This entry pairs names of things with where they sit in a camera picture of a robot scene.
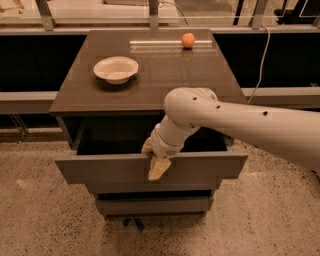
dark countertop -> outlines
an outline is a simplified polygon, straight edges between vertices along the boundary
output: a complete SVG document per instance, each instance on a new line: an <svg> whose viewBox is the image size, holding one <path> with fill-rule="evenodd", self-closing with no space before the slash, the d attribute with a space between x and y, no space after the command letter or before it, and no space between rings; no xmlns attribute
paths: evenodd
<svg viewBox="0 0 320 256"><path fill-rule="evenodd" d="M192 50L181 46L186 32L195 35ZM95 64L113 56L136 60L138 74L120 86L97 78L93 73ZM209 30L91 31L50 113L61 116L162 110L164 97L177 87L210 88L221 101L247 102Z"/></svg>

white cable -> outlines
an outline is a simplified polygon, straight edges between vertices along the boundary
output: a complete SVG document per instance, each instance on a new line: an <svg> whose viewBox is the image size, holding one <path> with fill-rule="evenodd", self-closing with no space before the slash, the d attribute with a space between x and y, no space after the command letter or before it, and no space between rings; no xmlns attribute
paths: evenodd
<svg viewBox="0 0 320 256"><path fill-rule="evenodd" d="M264 52L263 52L262 59L261 59L261 63L260 63L259 81L258 81L258 83L257 83L257 85L256 85L256 88L254 89L253 93L251 94L250 99L248 100L248 103L251 102L254 94L256 93L258 87L260 86L260 83L261 83L261 80L262 80L264 59L265 59L265 57L266 57L266 53L267 53L268 46L269 46L269 42L270 42L270 36L271 36L270 30L269 30L265 25L262 25L262 27L264 27L264 28L267 30L267 32L268 32L268 40L267 40L266 46L265 46L265 48L264 48Z"/></svg>
<svg viewBox="0 0 320 256"><path fill-rule="evenodd" d="M175 7L181 12L181 14L182 14L182 16L183 16L183 18L184 18L184 21L186 22L187 26L189 26L189 23L188 23L186 17L184 16L184 13L183 13L182 9L179 7L179 5L174 4L174 3L167 2L167 1L164 1L164 0L160 0L159 3L162 4L162 5L163 5L163 4L171 4L171 5L175 6Z"/></svg>

speckled floor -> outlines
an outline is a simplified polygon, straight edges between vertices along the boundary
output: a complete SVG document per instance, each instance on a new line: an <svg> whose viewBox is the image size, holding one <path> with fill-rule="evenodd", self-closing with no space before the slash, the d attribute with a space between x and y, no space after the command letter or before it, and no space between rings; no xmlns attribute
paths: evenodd
<svg viewBox="0 0 320 256"><path fill-rule="evenodd" d="M320 183L311 171L236 142L249 159L224 180L204 218L107 220L82 185L54 164L68 154L59 131L22 144L0 130L0 255L320 255Z"/></svg>

bowl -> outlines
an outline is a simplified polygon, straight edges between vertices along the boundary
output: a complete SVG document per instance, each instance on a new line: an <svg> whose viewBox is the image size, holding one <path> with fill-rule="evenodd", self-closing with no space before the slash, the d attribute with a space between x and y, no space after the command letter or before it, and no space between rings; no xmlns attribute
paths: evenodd
<svg viewBox="0 0 320 256"><path fill-rule="evenodd" d="M99 61L93 68L97 77L109 84L123 84L138 72L139 65L133 59L117 56Z"/></svg>

orange ball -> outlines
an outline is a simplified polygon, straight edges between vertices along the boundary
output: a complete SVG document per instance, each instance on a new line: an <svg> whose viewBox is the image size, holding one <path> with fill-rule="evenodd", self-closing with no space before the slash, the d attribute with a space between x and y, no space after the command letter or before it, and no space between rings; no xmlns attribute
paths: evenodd
<svg viewBox="0 0 320 256"><path fill-rule="evenodd" d="M182 36L181 42L184 48L192 48L192 46L194 45L194 35L192 33L184 34Z"/></svg>

